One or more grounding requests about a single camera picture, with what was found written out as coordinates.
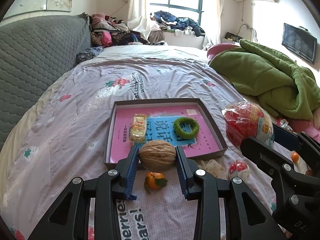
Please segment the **red foil snack bag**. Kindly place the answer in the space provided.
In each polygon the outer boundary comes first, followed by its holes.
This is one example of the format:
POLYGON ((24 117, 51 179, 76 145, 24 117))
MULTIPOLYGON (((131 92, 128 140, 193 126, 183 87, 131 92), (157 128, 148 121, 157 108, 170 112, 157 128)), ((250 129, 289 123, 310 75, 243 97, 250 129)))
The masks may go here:
POLYGON ((291 133, 294 132, 294 130, 292 129, 292 127, 289 125, 289 122, 288 122, 285 118, 279 118, 279 119, 277 119, 277 120, 276 120, 276 124, 277 124, 279 127, 283 128, 283 129, 285 129, 285 130, 287 130, 287 131, 289 131, 289 132, 291 132, 291 133))

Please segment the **green quilted blanket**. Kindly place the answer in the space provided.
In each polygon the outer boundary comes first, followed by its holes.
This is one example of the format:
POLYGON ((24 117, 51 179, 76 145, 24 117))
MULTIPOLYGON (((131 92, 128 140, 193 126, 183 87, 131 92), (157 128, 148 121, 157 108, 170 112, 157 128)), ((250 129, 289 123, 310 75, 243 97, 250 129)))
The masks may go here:
POLYGON ((241 39, 239 46, 218 53, 210 62, 241 94, 255 96, 273 117, 313 120, 319 87, 312 71, 285 54, 241 39))

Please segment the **yellow cake packet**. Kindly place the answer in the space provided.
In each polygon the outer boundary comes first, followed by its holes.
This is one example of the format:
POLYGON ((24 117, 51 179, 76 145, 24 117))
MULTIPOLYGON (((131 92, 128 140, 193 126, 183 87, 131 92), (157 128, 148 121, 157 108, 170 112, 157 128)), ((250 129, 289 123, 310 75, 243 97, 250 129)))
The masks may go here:
POLYGON ((147 129, 147 115, 135 114, 133 124, 130 127, 130 140, 132 142, 143 142, 147 129))

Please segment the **wall mounted television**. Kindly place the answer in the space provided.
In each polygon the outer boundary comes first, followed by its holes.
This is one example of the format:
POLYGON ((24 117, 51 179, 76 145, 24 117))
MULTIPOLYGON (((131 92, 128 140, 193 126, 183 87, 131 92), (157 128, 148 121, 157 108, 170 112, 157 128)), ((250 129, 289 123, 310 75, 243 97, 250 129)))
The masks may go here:
POLYGON ((317 54, 317 38, 312 36, 306 29, 297 28, 284 23, 281 44, 286 49, 305 59, 309 63, 315 63, 317 54))

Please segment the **clothes pile beside headboard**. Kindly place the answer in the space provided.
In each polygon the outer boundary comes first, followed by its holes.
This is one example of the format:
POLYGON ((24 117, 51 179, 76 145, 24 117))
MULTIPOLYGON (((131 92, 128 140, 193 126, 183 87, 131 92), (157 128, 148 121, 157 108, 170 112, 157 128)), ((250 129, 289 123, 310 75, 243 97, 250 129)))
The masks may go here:
POLYGON ((92 14, 88 18, 92 46, 76 56, 77 63, 91 60, 112 46, 150 44, 141 33, 130 30, 123 20, 103 13, 92 14))

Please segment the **clothes pile on windowsill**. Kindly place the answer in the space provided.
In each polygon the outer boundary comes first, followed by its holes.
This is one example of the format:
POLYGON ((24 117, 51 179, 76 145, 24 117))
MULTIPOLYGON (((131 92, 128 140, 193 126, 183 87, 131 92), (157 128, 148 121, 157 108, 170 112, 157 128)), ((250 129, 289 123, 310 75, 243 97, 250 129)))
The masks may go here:
POLYGON ((150 13, 151 23, 156 25, 155 30, 175 33, 179 35, 195 35, 196 37, 204 36, 205 31, 200 25, 188 17, 176 17, 166 11, 157 11, 150 13))

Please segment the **cream curtain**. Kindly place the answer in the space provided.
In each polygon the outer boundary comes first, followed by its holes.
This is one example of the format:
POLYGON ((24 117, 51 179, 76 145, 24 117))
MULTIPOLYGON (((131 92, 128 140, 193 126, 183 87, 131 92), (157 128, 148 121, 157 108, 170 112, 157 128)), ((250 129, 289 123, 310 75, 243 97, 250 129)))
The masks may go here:
POLYGON ((130 30, 139 32, 145 40, 148 39, 150 29, 149 0, 128 0, 129 11, 127 15, 127 26, 130 30))

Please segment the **small orange at edge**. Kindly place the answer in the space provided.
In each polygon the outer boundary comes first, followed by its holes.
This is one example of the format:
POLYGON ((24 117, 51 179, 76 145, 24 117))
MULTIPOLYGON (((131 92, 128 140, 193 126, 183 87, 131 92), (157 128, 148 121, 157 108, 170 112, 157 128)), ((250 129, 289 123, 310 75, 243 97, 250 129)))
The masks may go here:
POLYGON ((291 152, 291 159, 293 163, 298 163, 299 161, 299 154, 296 151, 291 152))

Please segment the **brown walnut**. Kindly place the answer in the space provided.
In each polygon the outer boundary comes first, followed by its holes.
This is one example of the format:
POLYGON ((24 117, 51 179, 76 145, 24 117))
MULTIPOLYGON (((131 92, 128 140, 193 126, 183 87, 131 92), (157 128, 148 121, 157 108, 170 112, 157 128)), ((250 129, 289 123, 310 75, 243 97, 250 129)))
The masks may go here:
POLYGON ((163 173, 175 165, 175 147, 164 140, 152 140, 139 150, 142 166, 150 172, 163 173))

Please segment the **orange tangerine with leaves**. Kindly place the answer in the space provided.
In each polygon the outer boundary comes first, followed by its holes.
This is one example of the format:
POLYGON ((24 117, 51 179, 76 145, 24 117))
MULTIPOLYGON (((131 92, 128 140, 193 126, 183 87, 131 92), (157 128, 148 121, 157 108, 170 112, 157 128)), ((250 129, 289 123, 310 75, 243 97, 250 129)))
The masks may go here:
POLYGON ((149 172, 146 174, 144 179, 144 189, 150 194, 151 190, 160 190, 166 187, 168 180, 165 178, 164 174, 149 172))

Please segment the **pink pillow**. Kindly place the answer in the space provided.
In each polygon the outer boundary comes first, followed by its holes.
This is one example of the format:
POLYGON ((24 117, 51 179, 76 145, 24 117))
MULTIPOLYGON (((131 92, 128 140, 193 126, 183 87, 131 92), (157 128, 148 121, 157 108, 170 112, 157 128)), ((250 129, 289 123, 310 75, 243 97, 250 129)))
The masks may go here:
POLYGON ((229 50, 237 47, 238 47, 237 45, 232 43, 219 43, 219 44, 213 45, 207 50, 207 59, 210 62, 219 53, 225 50, 229 50))

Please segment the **cream drawstring pouch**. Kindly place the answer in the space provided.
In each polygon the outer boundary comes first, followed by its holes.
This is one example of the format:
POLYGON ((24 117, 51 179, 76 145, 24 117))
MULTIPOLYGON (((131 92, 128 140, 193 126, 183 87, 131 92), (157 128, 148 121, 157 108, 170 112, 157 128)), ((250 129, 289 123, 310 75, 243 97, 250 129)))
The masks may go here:
POLYGON ((197 160, 196 161, 200 169, 205 170, 206 172, 213 175, 215 178, 227 179, 227 174, 225 168, 219 164, 216 160, 197 160))

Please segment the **large blue toy egg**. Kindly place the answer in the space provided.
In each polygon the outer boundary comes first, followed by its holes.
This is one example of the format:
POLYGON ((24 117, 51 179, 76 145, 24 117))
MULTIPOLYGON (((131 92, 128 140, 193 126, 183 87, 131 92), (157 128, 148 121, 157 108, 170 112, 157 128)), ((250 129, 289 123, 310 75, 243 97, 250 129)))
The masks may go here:
POLYGON ((259 105, 240 101, 225 106, 222 115, 226 122, 226 135, 236 147, 249 137, 254 137, 267 146, 274 146, 274 129, 269 114, 259 105))

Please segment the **grey quilted headboard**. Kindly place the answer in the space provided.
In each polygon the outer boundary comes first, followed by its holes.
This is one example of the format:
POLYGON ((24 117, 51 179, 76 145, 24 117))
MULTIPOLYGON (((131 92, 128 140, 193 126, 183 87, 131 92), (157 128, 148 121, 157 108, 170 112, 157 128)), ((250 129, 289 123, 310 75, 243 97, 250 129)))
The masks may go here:
POLYGON ((22 116, 91 46, 89 16, 25 18, 1 26, 1 144, 22 116))

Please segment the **small red white toy egg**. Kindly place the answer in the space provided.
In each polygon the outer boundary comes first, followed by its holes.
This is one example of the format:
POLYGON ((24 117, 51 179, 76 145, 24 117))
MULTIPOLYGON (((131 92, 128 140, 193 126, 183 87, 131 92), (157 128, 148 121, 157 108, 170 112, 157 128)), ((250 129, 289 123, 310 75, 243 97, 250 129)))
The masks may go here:
POLYGON ((232 165, 229 167, 228 170, 228 178, 232 179, 234 177, 241 178, 244 182, 247 182, 249 179, 249 167, 246 163, 242 161, 236 160, 232 165))

